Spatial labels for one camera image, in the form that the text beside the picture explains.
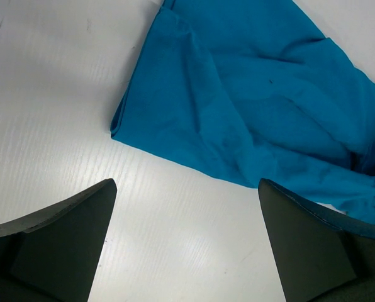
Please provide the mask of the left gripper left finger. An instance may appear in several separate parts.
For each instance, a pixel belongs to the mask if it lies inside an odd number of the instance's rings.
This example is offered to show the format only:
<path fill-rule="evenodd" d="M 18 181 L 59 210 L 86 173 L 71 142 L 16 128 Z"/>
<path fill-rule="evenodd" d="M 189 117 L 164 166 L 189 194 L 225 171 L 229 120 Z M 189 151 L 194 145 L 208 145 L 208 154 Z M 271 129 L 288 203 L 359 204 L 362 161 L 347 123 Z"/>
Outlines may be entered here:
<path fill-rule="evenodd" d="M 116 193 L 105 179 L 0 224 L 0 301 L 87 301 Z"/>

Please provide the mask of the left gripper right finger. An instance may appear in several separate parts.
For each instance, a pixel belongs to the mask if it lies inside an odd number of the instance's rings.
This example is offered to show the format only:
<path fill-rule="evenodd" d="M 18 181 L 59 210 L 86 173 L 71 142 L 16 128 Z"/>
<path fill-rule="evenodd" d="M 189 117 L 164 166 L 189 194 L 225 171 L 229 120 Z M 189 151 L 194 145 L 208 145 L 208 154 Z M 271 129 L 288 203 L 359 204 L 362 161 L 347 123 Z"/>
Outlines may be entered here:
<path fill-rule="evenodd" d="M 375 225 L 268 179 L 258 193 L 286 301 L 375 301 Z"/>

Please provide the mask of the teal blue t shirt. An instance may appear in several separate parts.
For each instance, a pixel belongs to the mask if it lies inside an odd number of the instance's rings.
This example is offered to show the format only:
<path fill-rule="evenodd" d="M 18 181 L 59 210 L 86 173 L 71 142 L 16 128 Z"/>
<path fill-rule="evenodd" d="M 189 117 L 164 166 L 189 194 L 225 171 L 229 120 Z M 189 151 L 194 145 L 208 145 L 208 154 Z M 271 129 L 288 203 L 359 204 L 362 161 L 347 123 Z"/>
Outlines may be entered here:
<path fill-rule="evenodd" d="M 292 1 L 164 1 L 110 131 L 375 224 L 375 83 Z"/>

